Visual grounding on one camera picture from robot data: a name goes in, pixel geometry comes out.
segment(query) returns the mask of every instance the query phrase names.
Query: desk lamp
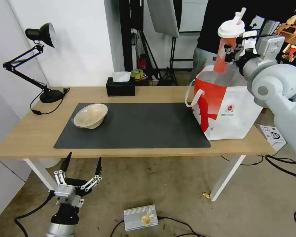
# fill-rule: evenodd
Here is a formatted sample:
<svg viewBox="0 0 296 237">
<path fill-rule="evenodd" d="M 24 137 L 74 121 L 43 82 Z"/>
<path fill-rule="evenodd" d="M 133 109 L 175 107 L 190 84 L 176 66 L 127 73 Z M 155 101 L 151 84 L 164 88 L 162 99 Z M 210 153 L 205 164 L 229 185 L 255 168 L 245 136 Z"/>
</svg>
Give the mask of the desk lamp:
<svg viewBox="0 0 296 237">
<path fill-rule="evenodd" d="M 51 90 L 50 88 L 48 88 L 47 84 L 39 82 L 39 81 L 34 80 L 32 78 L 29 78 L 28 76 L 22 74 L 21 72 L 17 71 L 17 69 L 16 69 L 18 66 L 22 65 L 23 63 L 26 63 L 27 61 L 31 60 L 32 58 L 35 58 L 36 56 L 43 53 L 44 45 L 42 45 L 40 43 L 40 41 L 43 41 L 45 44 L 47 44 L 50 47 L 53 47 L 53 48 L 56 47 L 57 40 L 56 40 L 56 34 L 55 34 L 55 30 L 54 30 L 53 25 L 51 23 L 46 23 L 40 29 L 26 29 L 25 35 L 30 40 L 33 40 L 33 42 L 35 43 L 35 46 L 32 49 L 26 51 L 25 53 L 12 59 L 11 61 L 4 63 L 3 68 L 14 73 L 15 75 L 17 75 L 19 77 L 22 77 L 23 79 L 32 83 L 33 85 L 41 88 L 42 92 L 39 94 L 39 99 L 41 100 L 41 102 L 53 103 L 58 100 L 63 100 L 65 94 L 69 91 L 69 89 L 64 89 L 63 92 L 61 92 L 59 90 Z M 28 53 L 30 53 L 34 50 L 37 50 L 38 52 L 34 55 L 31 55 L 30 57 L 28 57 L 26 59 L 20 59 L 21 57 L 27 55 Z M 32 110 L 32 112 L 37 115 L 43 114 L 37 110 Z"/>
</svg>

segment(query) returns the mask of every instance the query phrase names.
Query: shopping bag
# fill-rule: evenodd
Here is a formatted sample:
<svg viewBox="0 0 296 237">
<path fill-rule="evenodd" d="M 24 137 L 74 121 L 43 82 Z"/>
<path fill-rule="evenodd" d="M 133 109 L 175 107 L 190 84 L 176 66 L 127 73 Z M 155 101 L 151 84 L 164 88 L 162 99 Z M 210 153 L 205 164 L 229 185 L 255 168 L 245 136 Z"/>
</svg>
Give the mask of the shopping bag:
<svg viewBox="0 0 296 237">
<path fill-rule="evenodd" d="M 234 86 L 219 86 L 208 82 L 208 77 L 202 80 L 202 74 L 212 71 L 213 66 L 206 66 L 194 79 L 185 94 L 185 104 L 190 107 L 200 129 L 208 140 L 242 139 L 259 116 L 262 107 L 254 102 L 254 97 L 243 85 L 244 78 L 238 70 L 227 73 L 225 77 L 240 78 L 233 81 Z M 187 98 L 194 85 L 194 98 L 188 104 Z"/>
</svg>

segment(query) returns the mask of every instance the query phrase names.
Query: black desk mat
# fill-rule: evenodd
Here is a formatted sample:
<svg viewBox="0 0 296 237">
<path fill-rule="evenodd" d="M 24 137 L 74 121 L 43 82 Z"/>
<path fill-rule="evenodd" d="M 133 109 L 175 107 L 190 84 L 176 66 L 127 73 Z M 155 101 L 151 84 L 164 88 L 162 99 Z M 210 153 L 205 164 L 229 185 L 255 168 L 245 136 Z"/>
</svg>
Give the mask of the black desk mat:
<svg viewBox="0 0 296 237">
<path fill-rule="evenodd" d="M 77 105 L 54 148 L 210 147 L 184 103 L 106 103 L 109 111 L 99 127 L 78 128 L 71 119 L 87 105 Z"/>
</svg>

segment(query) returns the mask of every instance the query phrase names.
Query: person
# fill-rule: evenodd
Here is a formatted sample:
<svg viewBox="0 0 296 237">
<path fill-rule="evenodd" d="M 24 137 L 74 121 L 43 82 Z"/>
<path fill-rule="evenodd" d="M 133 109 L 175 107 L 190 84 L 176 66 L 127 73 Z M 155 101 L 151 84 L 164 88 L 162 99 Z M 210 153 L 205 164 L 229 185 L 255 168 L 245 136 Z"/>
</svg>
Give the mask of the person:
<svg viewBox="0 0 296 237">
<path fill-rule="evenodd" d="M 190 75 L 190 82 L 203 70 L 210 53 L 217 54 L 220 42 L 217 31 L 220 25 L 224 21 L 233 19 L 234 13 L 240 11 L 242 7 L 247 8 L 242 17 L 247 31 L 256 16 L 268 20 L 286 22 L 296 11 L 296 0 L 290 0 L 289 3 L 285 3 L 285 6 L 279 4 L 276 0 L 256 0 L 250 3 L 240 0 L 209 0 L 206 6 L 203 26 L 193 54 L 193 69 Z"/>
</svg>

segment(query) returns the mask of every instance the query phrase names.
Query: table leg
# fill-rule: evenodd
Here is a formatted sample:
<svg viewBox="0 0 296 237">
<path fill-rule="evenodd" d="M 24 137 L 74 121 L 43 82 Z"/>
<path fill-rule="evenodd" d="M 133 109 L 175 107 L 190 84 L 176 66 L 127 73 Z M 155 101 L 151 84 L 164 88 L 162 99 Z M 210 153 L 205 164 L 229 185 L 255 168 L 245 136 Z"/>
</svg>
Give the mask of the table leg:
<svg viewBox="0 0 296 237">
<path fill-rule="evenodd" d="M 213 191 L 210 193 L 211 201 L 216 201 L 216 199 L 218 198 L 224 187 L 227 185 L 231 177 L 234 175 L 245 157 L 246 155 L 241 155 L 240 157 L 235 156 L 230 160 L 227 168 L 224 171 L 224 174 L 220 177 L 215 187 L 213 188 Z"/>
<path fill-rule="evenodd" d="M 41 179 L 49 190 L 55 190 L 57 184 L 38 159 L 23 159 Z"/>
</svg>

